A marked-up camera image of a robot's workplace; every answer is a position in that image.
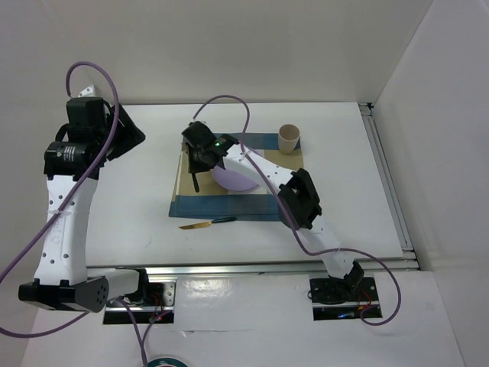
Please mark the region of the gold fork dark handle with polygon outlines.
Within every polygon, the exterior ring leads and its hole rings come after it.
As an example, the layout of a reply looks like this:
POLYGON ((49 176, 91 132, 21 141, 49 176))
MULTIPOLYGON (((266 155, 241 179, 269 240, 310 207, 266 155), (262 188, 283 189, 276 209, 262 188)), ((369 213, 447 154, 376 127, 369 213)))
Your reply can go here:
POLYGON ((195 190, 196 193, 199 193, 200 192, 200 188, 199 188, 198 180, 196 178, 196 174, 195 173, 191 173, 191 177, 192 177, 192 180, 193 180, 194 190, 195 190))

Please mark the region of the lilac plastic plate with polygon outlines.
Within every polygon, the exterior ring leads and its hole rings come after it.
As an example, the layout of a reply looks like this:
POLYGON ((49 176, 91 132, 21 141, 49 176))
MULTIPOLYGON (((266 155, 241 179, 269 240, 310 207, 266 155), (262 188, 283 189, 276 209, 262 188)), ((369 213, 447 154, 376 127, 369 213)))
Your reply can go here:
POLYGON ((211 175, 215 182, 226 190, 234 192, 245 192, 255 189, 258 184, 234 171, 215 166, 211 170, 211 175))

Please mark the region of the blue and beige cloth placemat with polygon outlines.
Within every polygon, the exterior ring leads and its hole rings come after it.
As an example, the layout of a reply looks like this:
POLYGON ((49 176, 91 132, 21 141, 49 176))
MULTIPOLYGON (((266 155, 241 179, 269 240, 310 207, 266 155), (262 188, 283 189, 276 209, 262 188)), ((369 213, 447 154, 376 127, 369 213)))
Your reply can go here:
MULTIPOLYGON (((244 140, 264 158, 282 167, 296 171, 304 166, 301 143, 290 154, 279 151, 277 133, 248 133, 244 140)), ((214 171, 196 175, 199 192, 194 190, 188 172, 188 157, 180 154, 169 216, 187 219, 218 219, 236 216, 241 221, 278 221, 279 209, 276 200, 263 187, 247 191, 231 191, 230 185, 222 187, 222 179, 214 171)))

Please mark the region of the gold knife dark handle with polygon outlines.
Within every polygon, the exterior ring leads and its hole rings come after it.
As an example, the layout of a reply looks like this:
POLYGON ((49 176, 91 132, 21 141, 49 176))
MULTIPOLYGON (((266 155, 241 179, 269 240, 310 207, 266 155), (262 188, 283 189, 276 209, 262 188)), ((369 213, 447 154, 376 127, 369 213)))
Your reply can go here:
POLYGON ((184 225, 180 226, 180 229, 182 230, 189 230, 189 229, 201 229, 201 228, 207 228, 213 224, 221 224, 221 223, 226 223, 226 222, 235 222, 237 220, 236 216, 228 216, 225 218, 218 218, 218 219, 213 219, 210 221, 206 222, 198 222, 198 223, 193 223, 189 225, 184 225))

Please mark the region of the beige plastic cup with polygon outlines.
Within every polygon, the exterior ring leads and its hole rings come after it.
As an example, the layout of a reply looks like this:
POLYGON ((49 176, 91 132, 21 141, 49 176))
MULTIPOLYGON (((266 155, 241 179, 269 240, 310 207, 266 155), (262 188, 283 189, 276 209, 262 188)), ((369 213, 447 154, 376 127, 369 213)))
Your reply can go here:
POLYGON ((290 154, 300 139, 300 130, 292 124, 282 125, 278 132, 278 148, 282 154, 290 154))

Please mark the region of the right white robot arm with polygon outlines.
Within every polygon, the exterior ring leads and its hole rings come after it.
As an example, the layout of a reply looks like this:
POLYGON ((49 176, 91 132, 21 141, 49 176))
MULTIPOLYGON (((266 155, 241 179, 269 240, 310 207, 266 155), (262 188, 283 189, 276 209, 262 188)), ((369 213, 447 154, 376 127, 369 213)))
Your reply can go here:
POLYGON ((359 292, 364 270, 354 256, 341 249, 339 239, 322 215, 320 198, 308 171, 281 167, 237 138, 228 134, 215 136, 202 122, 191 122, 182 136, 196 192, 196 175, 215 167, 240 174, 267 189, 282 212, 282 223, 292 230, 300 248, 307 255, 322 259, 334 281, 336 296, 349 300, 359 292))

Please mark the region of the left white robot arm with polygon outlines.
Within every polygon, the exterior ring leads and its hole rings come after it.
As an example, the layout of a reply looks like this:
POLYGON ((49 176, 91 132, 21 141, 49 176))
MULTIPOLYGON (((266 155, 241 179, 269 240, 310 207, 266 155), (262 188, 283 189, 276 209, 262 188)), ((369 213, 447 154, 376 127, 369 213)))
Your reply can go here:
POLYGON ((53 221, 33 281, 20 285, 19 300, 47 310, 99 312, 125 297, 134 305, 151 295, 147 272, 116 268, 89 274, 86 237, 99 172, 142 143, 144 133, 122 107, 101 97, 79 97, 66 104, 68 122, 44 153, 48 215, 53 221))

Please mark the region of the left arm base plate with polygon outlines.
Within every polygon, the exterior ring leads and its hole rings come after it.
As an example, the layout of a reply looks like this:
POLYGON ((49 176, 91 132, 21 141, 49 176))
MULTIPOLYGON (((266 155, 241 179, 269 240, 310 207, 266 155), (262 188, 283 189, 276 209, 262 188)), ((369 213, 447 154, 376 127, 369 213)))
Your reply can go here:
MULTIPOLYGON (((124 302, 130 308, 137 324, 172 324, 175 317, 176 282, 163 280, 150 282, 141 296, 125 297, 124 302)), ((115 300, 105 309, 104 325, 128 325, 131 318, 126 308, 115 300)))

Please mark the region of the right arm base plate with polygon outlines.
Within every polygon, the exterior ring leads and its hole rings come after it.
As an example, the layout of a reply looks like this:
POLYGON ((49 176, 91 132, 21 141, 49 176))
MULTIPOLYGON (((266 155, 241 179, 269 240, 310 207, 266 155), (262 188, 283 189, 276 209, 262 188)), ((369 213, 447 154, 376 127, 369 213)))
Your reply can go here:
POLYGON ((363 278, 351 295, 342 293, 332 278, 312 278, 309 284, 315 321, 360 319, 362 311, 365 319, 383 317, 373 277, 363 278))

